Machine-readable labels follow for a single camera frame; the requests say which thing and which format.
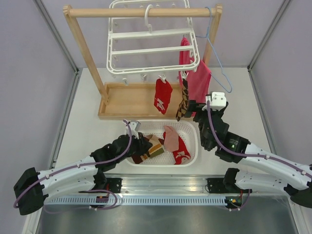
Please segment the brown yellow diamond sock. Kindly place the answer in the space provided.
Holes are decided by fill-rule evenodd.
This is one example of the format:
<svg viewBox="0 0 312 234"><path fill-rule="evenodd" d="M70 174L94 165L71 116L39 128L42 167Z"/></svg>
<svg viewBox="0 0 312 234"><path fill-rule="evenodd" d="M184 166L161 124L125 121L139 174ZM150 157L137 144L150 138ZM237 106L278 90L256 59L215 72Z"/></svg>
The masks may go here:
<svg viewBox="0 0 312 234"><path fill-rule="evenodd" d="M176 120L180 121L183 117L186 116L188 110L188 102L189 102L189 92L188 92L188 82L186 79L182 79L182 101L179 104L177 113L176 113Z"/></svg>

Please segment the beige striped sock maroon toe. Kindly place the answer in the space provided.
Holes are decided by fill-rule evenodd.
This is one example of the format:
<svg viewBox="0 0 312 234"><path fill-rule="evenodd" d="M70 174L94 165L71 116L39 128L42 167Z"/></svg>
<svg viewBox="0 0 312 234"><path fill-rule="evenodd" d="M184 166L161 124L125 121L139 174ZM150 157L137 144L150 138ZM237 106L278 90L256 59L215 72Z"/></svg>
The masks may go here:
<svg viewBox="0 0 312 234"><path fill-rule="evenodd" d="M155 142L154 140L152 140L153 135L146 135L146 136L144 136L144 137L146 137L147 139L149 139L149 142L150 142L150 143L152 143L153 145L156 145L156 142ZM144 154L134 154L134 155L131 156L131 158L132 158L132 160L133 160L133 162L134 162L135 164L140 164L140 163L143 162L143 160L142 160L142 156L143 156L143 155L144 155Z"/></svg>

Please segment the red sock white pattern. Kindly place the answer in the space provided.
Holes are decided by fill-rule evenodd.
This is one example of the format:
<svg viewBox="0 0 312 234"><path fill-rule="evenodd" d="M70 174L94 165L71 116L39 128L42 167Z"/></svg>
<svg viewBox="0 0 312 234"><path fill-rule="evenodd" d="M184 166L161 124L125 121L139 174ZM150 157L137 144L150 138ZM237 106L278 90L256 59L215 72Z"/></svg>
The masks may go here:
<svg viewBox="0 0 312 234"><path fill-rule="evenodd" d="M163 115L166 114L171 100L172 87L168 81L157 79L154 95L154 106Z"/></svg>

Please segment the pink sock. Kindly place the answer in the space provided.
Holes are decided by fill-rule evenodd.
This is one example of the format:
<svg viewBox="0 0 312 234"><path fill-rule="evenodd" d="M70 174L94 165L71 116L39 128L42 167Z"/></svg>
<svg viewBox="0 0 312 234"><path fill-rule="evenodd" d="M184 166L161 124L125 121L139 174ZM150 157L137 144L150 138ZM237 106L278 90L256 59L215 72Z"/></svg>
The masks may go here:
<svg viewBox="0 0 312 234"><path fill-rule="evenodd" d="M179 149L179 135L172 126L164 125L164 148L168 152L177 151Z"/></svg>

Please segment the red bear sock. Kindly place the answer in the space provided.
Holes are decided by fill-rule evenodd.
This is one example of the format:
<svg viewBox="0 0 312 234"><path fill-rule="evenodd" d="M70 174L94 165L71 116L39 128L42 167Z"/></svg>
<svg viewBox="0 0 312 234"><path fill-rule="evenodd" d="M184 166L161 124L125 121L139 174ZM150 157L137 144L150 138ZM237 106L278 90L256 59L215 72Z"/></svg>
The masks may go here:
<svg viewBox="0 0 312 234"><path fill-rule="evenodd" d="M178 150L173 151L175 165L184 165L189 162L191 155L181 137L178 137Z"/></svg>

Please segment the beige striped sock olive toe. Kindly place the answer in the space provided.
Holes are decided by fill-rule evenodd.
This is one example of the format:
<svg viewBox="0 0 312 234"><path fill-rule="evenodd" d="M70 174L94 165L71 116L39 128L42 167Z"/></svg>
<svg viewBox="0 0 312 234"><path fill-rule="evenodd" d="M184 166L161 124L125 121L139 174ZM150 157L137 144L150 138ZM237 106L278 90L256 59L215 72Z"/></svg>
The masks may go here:
<svg viewBox="0 0 312 234"><path fill-rule="evenodd" d="M146 154L144 154L142 156L142 160L145 161L149 158L153 158L153 157L156 157L160 154L164 153L164 148L162 146L162 144L156 144L156 145L153 145Z"/></svg>

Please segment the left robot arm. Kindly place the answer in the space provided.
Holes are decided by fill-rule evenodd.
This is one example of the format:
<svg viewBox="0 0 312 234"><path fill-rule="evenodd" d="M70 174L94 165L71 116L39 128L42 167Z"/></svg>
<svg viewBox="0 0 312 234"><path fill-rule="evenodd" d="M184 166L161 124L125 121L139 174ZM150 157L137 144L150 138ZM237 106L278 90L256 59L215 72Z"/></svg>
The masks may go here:
<svg viewBox="0 0 312 234"><path fill-rule="evenodd" d="M13 207L20 215L28 215L46 202L64 195L90 191L101 193L107 186L105 172L128 157L144 155L151 147L142 134L138 137L120 135L76 163L45 171L29 168L13 187L16 196Z"/></svg>

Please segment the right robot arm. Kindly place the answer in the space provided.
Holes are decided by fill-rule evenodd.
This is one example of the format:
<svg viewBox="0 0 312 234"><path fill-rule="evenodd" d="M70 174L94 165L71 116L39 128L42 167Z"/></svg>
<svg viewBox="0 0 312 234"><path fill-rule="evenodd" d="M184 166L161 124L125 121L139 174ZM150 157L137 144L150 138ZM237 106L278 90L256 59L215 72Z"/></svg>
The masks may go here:
<svg viewBox="0 0 312 234"><path fill-rule="evenodd" d="M279 190L288 195L292 202L311 208L312 167L300 164L270 152L266 152L248 139L229 132L229 125L222 120L228 103L220 108L211 101L197 103L190 100L186 116L194 113L198 123L200 143L206 151L216 149L215 155L221 160L257 168L265 175L251 175L237 168L229 168L223 179L223 188L235 190Z"/></svg>

